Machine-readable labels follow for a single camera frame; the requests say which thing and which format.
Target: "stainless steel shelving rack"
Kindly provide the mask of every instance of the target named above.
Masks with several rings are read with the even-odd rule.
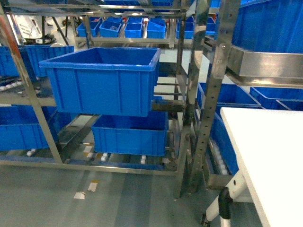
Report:
[[[109,6],[109,5],[5,5],[0,8],[0,40],[9,47],[15,64],[17,65],[20,77],[24,82],[25,94],[11,92],[0,93],[0,103],[32,105],[42,126],[45,137],[50,147],[50,158],[39,157],[19,157],[13,159],[5,157],[0,159],[0,164],[15,166],[37,166],[50,168],[68,168],[78,170],[94,170],[118,173],[152,174],[152,175],[173,175],[176,177],[175,197],[181,195],[182,184],[184,183],[184,173],[190,173],[189,190],[195,192],[204,174],[206,185],[210,189],[220,189],[226,185],[231,176],[218,175],[214,172],[206,154],[209,144],[209,135],[214,119],[215,108],[219,96],[222,79],[228,75],[239,85],[254,86],[280,86],[280,87],[303,87],[303,77],[300,74],[302,67],[302,54],[281,54],[281,53],[257,53],[248,52],[238,47],[232,46],[232,35],[237,20],[240,0],[221,0],[219,9],[220,25],[218,27],[218,37],[214,40],[205,37],[206,20],[210,12],[217,12],[218,9],[209,8],[210,0],[199,0],[196,7],[195,35],[192,40],[192,52],[189,72],[186,74],[181,66],[182,50],[184,46],[184,25],[186,11],[189,3],[186,0],[175,1],[173,7],[152,7],[152,6]],[[172,162],[165,165],[164,170],[148,170],[127,167],[117,167],[102,165],[96,160],[72,160],[71,153],[79,147],[82,140],[90,131],[90,125],[96,116],[93,116],[83,128],[70,128],[75,136],[64,144],[56,144],[50,134],[46,120],[41,110],[41,106],[55,106],[55,101],[51,96],[36,94],[34,86],[25,70],[22,58],[17,48],[17,43],[13,32],[9,26],[7,13],[13,17],[14,9],[25,9],[22,14],[43,15],[43,16],[84,16],[84,23],[88,33],[89,44],[94,45],[97,39],[90,35],[89,20],[87,16],[96,17],[157,17],[181,19],[180,39],[178,40],[177,63],[164,63],[162,69],[175,78],[175,83],[166,84],[174,86],[174,93],[164,93],[162,95],[172,95],[174,100],[154,100],[153,110],[169,111],[172,119],[172,134],[169,138],[173,141],[167,149],[174,152],[175,158],[170,156]],[[124,11],[122,9],[141,9],[138,12]],[[155,12],[156,9],[170,10],[169,12]],[[133,40],[122,40],[121,42],[134,43]],[[168,45],[175,45],[176,40],[170,36]],[[202,54],[210,60],[207,78],[207,89],[205,105],[200,113],[197,113],[196,90]],[[177,112],[182,112],[183,125],[180,129]],[[119,155],[113,159],[122,160],[125,157]],[[159,160],[151,160],[151,163],[159,163]]]
[[[45,149],[39,156],[25,157],[21,156],[0,156],[0,164],[14,165],[14,166],[36,166],[36,167],[49,167],[49,168],[66,168],[77,170],[94,170],[104,172],[117,172],[117,173],[132,173],[132,174],[151,174],[151,175],[171,175],[176,176],[176,197],[181,194],[181,187],[183,183],[183,174],[185,172],[186,157],[190,155],[189,145],[189,131],[192,121],[192,113],[196,98],[196,85],[198,81],[198,72],[187,75],[181,66],[182,52],[184,46],[184,27],[186,19],[186,11],[189,8],[189,2],[186,0],[174,2],[173,7],[152,7],[146,6],[109,6],[109,5],[59,5],[59,4],[6,4],[0,8],[0,41],[5,46],[8,46],[17,66],[20,78],[24,83],[24,87],[15,88],[14,91],[7,90],[0,93],[0,103],[3,104],[17,104],[17,105],[31,105],[34,108],[38,121],[42,127],[43,133],[49,144],[49,149]],[[123,9],[142,10],[140,13],[137,11],[124,11]],[[155,10],[168,10],[167,12],[156,12]],[[209,11],[209,4],[204,5],[202,8],[204,15],[203,26],[199,32],[201,41],[204,37],[206,20]],[[164,170],[134,168],[133,157],[125,155],[111,155],[106,165],[101,163],[95,158],[88,158],[85,160],[72,159],[71,156],[79,146],[84,146],[83,139],[90,132],[90,126],[97,118],[93,115],[91,119],[81,128],[79,127],[66,127],[64,135],[72,135],[68,140],[61,140],[61,143],[55,143],[53,140],[46,119],[43,115],[42,106],[56,106],[52,96],[42,95],[37,93],[41,84],[32,83],[29,79],[28,73],[24,66],[23,60],[17,47],[17,41],[14,37],[12,28],[9,25],[7,14],[14,22],[14,14],[21,15],[41,15],[41,16],[83,16],[83,21],[86,26],[88,37],[88,44],[90,47],[94,46],[94,39],[90,35],[89,16],[94,17],[158,17],[169,18],[175,22],[177,18],[181,20],[180,38],[178,40],[178,56],[177,63],[161,63],[160,70],[168,73],[169,77],[175,78],[174,83],[165,83],[160,85],[173,86],[173,93],[155,93],[156,95],[171,95],[174,100],[153,100],[152,109],[158,111],[168,111],[170,119],[172,120],[172,129],[168,133],[168,140],[172,141],[167,147],[167,157],[171,160],[169,164],[164,165]],[[148,43],[163,44],[161,40],[148,40]],[[183,128],[180,130],[178,112],[183,113]],[[112,163],[122,163],[123,165],[117,166]],[[163,166],[159,158],[148,157],[147,164],[153,166]]]

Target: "perforated metal post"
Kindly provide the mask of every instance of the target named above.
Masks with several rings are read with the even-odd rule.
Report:
[[[189,180],[189,191],[196,192],[202,179],[202,167],[205,152],[212,128],[222,79],[225,75],[228,56],[232,46],[232,35],[237,21],[240,0],[221,0],[219,21],[217,19],[218,38],[212,66],[209,68],[210,77],[207,79],[205,105],[202,113],[199,136],[196,141],[196,154]]]
[[[191,60],[190,67],[188,69],[188,82],[187,82],[187,96],[186,96],[186,108],[183,115],[183,127],[181,131],[180,137],[180,148],[179,148],[179,156],[178,156],[178,168],[177,168],[177,185],[175,191],[175,198],[180,197],[183,177],[184,177],[184,169],[185,163],[187,159],[187,151],[190,149],[190,132],[191,132],[191,123],[194,117],[194,108],[195,108],[195,100],[196,100],[196,92],[199,78],[199,69],[195,64],[195,51],[196,48],[199,48],[199,42],[204,39],[205,29],[207,23],[207,16],[209,11],[210,0],[201,0],[204,4],[201,4],[199,8],[197,8],[197,15],[200,15],[203,20],[200,22],[196,20],[195,26],[199,26],[198,23],[204,24],[204,27],[200,32],[195,33],[192,45],[191,52]]]

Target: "white table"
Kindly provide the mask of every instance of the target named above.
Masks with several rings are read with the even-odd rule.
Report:
[[[239,166],[227,185],[231,198],[248,187],[264,227],[303,227],[303,112],[222,108],[221,116]]]

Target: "blue plastic crate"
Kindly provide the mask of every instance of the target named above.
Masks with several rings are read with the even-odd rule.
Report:
[[[32,81],[36,81],[36,76],[26,49],[24,47],[19,47],[19,51],[30,79]],[[6,46],[0,46],[0,76],[19,77],[18,70],[15,66],[13,58],[11,57],[9,48]]]
[[[212,0],[210,3],[210,7],[218,8],[220,7],[221,0]]]
[[[43,107],[55,141],[58,132],[71,122],[69,113],[55,107]],[[47,148],[48,144],[33,107],[24,105],[0,107],[0,150]]]
[[[202,108],[205,90],[206,83],[199,83],[197,102],[200,108]],[[222,84],[218,98],[218,105],[260,106],[261,104],[243,88],[235,84]]]
[[[298,88],[251,87],[250,94],[266,109],[281,109],[276,100],[303,101],[303,89]]]
[[[96,152],[163,156],[168,113],[150,111],[147,117],[102,115],[91,129]]]
[[[100,26],[100,36],[102,37],[118,37],[122,28],[121,23],[112,21],[104,21]]]
[[[73,46],[51,47],[50,45],[26,45],[30,63],[37,77],[46,77],[46,70],[39,67],[39,62],[74,52]]]
[[[166,22],[158,18],[151,18],[147,25],[147,38],[165,39]]]
[[[194,29],[195,29],[195,24],[194,23],[185,23],[184,38],[185,39],[191,39],[194,36]],[[180,37],[180,23],[177,23],[176,33],[177,33],[177,39],[179,39],[179,37]]]
[[[142,38],[143,24],[127,23],[124,32],[126,38]]]
[[[216,23],[212,17],[208,17],[206,24],[206,35],[215,35],[216,33]]]
[[[143,23],[142,17],[130,17],[127,21],[128,23]]]
[[[99,27],[100,23],[102,23],[102,20],[99,21],[90,21],[89,26],[90,26],[90,31],[91,31],[91,36],[92,37],[97,37],[99,33]],[[78,35],[79,37],[86,37],[86,31],[85,31],[85,26],[83,23],[81,23],[77,27]]]
[[[222,159],[227,165],[228,170],[232,175],[235,175],[239,170],[236,154],[233,150],[231,140],[228,136],[226,127],[221,118],[220,109],[222,106],[218,106],[216,108],[216,113],[214,116],[214,122],[211,129],[210,136],[216,142],[219,151],[221,153]],[[263,109],[261,106],[228,106],[228,107],[236,107],[236,108],[253,108],[253,109]]]
[[[106,21],[110,21],[110,22],[115,22],[115,23],[123,23],[123,18],[122,17],[108,17],[106,19]]]
[[[303,53],[301,0],[253,0],[242,4],[232,43],[257,52]]]
[[[277,102],[286,110],[297,110],[297,111],[303,111],[303,101],[300,100],[294,100],[294,101],[280,101],[277,100]]]
[[[159,48],[91,48],[40,62],[61,112],[147,116]]]

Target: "gray floor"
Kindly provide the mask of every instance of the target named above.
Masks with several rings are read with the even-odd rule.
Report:
[[[96,192],[88,192],[99,180]],[[198,227],[216,196],[174,200],[174,177],[0,166],[1,227]],[[74,199],[86,192],[84,200]],[[233,206],[235,227],[261,226],[253,204]],[[220,226],[218,218],[212,223]]]

